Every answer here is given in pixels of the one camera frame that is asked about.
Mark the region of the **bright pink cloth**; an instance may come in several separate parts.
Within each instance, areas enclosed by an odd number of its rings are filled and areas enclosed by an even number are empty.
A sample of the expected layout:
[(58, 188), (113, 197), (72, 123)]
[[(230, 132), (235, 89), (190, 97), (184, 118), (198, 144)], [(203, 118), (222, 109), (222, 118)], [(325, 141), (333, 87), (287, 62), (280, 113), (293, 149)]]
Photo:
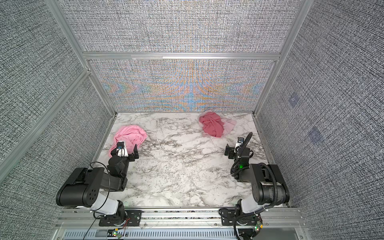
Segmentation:
[(113, 137), (113, 145), (109, 150), (109, 157), (112, 157), (112, 151), (117, 147), (118, 142), (124, 142), (126, 154), (132, 154), (135, 145), (139, 149), (147, 137), (147, 133), (137, 125), (121, 127)]

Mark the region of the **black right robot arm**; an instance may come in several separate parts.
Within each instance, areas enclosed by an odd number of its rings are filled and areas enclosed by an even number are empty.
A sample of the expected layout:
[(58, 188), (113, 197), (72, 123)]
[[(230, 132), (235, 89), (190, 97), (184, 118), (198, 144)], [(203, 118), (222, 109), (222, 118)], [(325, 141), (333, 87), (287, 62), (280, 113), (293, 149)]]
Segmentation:
[(275, 164), (251, 164), (253, 151), (241, 145), (226, 146), (225, 156), (234, 161), (231, 176), (239, 183), (250, 183), (252, 193), (241, 199), (234, 210), (220, 210), (224, 225), (232, 224), (236, 218), (246, 214), (256, 214), (258, 211), (287, 204), (290, 193), (283, 175)]

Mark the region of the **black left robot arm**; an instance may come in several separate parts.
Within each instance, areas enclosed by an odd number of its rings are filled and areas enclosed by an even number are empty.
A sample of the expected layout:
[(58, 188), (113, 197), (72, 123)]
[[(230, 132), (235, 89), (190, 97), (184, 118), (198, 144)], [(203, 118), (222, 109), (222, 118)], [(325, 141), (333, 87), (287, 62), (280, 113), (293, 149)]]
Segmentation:
[(108, 165), (76, 168), (57, 193), (56, 203), (62, 207), (88, 209), (99, 214), (100, 227), (138, 227), (142, 211), (126, 211), (122, 201), (109, 197), (111, 192), (122, 192), (127, 185), (129, 163), (139, 158), (138, 146), (126, 152), (123, 142), (111, 152)]

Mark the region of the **pale mauve cloth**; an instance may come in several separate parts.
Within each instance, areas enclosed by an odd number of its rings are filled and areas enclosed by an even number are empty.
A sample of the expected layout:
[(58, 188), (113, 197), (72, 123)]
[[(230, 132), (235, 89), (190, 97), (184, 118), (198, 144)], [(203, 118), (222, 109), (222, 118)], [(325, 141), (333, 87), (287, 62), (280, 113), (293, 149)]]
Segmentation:
[(224, 133), (223, 133), (223, 136), (225, 135), (228, 135), (236, 126), (237, 122), (235, 120), (231, 120), (231, 119), (228, 119), (228, 118), (222, 118), (221, 117), (221, 120), (222, 122), (224, 123)]

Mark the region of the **dark rose cloth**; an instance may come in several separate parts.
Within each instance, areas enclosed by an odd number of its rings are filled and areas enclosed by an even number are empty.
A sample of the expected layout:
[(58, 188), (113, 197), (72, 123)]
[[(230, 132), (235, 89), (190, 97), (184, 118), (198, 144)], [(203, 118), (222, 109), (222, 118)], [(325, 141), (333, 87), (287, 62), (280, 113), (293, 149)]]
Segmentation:
[(206, 112), (199, 117), (199, 123), (202, 129), (209, 136), (221, 138), (224, 133), (224, 123), (221, 117), (214, 112)]

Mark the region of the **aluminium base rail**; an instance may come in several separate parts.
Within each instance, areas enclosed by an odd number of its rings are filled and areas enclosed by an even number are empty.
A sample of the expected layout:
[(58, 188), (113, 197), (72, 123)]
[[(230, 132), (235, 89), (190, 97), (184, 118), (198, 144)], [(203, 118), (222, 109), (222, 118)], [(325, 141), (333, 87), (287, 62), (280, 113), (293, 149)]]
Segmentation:
[[(231, 228), (233, 220), (223, 224), (219, 208), (177, 208), (177, 207), (133, 207), (126, 208), (129, 217), (139, 221), (134, 229), (208, 229)], [(304, 229), (308, 224), (297, 208), (273, 208), (261, 213), (264, 229), (266, 228), (299, 228)], [(90, 225), (99, 227), (93, 213), (83, 209), (62, 210), (55, 229), (85, 229)]]

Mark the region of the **aluminium frame horizontal bar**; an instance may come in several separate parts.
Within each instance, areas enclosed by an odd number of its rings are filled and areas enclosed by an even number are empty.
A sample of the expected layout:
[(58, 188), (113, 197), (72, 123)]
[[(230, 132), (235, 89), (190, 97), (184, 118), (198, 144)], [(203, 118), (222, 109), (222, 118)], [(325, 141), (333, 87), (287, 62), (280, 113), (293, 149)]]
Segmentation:
[(272, 60), (280, 59), (278, 53), (118, 53), (83, 52), (87, 60)]

